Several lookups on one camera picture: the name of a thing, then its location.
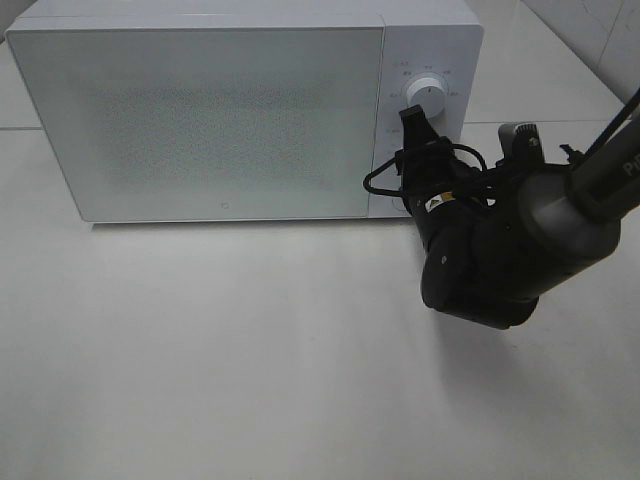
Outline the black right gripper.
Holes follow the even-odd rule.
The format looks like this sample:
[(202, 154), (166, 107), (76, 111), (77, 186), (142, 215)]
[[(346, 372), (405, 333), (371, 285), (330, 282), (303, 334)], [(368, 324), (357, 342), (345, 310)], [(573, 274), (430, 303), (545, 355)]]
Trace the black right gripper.
[(475, 149), (440, 136), (420, 105), (399, 112), (403, 149), (396, 153), (400, 192), (425, 250), (449, 223), (442, 207), (454, 199), (454, 187), (485, 170)]

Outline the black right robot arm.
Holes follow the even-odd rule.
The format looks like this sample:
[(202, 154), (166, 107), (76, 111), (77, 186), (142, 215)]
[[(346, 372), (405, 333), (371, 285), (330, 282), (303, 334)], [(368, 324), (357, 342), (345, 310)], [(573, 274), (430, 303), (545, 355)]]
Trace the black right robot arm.
[(639, 204), (639, 124), (610, 123), (586, 151), (545, 160), (533, 124), (498, 131), (502, 157), (471, 167), (420, 107), (400, 114), (400, 198), (425, 250), (424, 303), (496, 329), (525, 322), (539, 298), (611, 255)]

